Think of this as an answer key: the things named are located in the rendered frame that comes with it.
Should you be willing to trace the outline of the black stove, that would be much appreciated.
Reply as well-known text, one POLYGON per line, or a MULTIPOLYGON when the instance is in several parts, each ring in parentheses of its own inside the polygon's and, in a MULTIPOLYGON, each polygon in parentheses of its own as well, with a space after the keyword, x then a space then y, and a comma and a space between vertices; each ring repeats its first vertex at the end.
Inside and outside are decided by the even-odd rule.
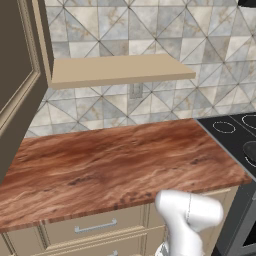
POLYGON ((252 178, 238 187, 213 256, 256 256, 256 112, 197 122, 252 178))

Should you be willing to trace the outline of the beige drawer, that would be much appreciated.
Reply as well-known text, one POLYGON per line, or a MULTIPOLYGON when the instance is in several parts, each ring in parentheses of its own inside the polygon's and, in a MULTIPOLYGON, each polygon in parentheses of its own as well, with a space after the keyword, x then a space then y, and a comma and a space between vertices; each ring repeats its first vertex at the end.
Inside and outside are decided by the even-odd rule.
POLYGON ((114 250, 118 256, 141 256, 144 253, 146 234, 126 236, 93 245, 79 245, 62 250, 36 254, 34 256, 107 256, 114 250))
POLYGON ((84 239, 95 235, 103 235, 109 232, 123 231, 129 228, 141 228, 143 226, 144 207, 135 206, 126 209, 114 210, 110 212, 80 217, 76 219, 64 220, 56 223, 46 224, 43 230, 49 245, 57 245, 64 242, 71 242, 78 239, 84 239), (80 228, 92 227, 100 224, 109 223, 112 219, 117 219, 117 225, 76 234, 75 226, 80 228))

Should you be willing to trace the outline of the beige wall shelf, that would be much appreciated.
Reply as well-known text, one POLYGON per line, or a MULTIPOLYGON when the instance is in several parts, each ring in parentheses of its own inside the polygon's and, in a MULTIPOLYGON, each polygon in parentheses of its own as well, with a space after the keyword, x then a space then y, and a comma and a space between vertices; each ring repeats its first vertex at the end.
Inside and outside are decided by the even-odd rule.
POLYGON ((196 72, 168 54, 56 59, 54 89, 194 79, 196 72))

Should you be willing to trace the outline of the black range hood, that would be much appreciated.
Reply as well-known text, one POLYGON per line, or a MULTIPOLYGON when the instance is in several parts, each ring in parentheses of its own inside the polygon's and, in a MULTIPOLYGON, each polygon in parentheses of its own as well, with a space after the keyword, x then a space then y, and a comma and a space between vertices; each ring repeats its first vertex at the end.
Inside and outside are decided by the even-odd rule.
POLYGON ((256 8, 256 0, 238 0, 238 6, 256 8))

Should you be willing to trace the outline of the beige lower drawer front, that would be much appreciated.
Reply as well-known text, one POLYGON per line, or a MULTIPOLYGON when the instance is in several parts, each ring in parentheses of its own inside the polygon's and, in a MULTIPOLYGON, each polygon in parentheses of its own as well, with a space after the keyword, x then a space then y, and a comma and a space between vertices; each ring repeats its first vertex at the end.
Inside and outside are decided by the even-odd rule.
POLYGON ((36 254, 34 256, 107 256, 114 250, 118 256, 141 256, 144 253, 146 234, 126 236, 93 245, 79 245, 62 250, 36 254))

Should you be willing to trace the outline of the grey wall outlet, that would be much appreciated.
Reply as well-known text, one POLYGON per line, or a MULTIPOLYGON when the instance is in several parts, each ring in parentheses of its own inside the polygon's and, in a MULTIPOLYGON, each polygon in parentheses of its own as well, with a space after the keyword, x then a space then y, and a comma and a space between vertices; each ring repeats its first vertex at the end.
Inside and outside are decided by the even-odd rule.
POLYGON ((131 84, 129 87, 129 94, 131 99, 141 98, 143 94, 143 84, 142 83, 131 84))

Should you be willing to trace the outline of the tall brown cabinet door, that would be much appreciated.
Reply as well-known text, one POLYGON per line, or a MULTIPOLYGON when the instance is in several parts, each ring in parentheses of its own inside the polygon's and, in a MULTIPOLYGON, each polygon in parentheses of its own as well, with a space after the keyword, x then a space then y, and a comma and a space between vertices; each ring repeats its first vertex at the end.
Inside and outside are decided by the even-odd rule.
POLYGON ((44 0, 0 0, 0 183, 49 87, 54 56, 44 0))

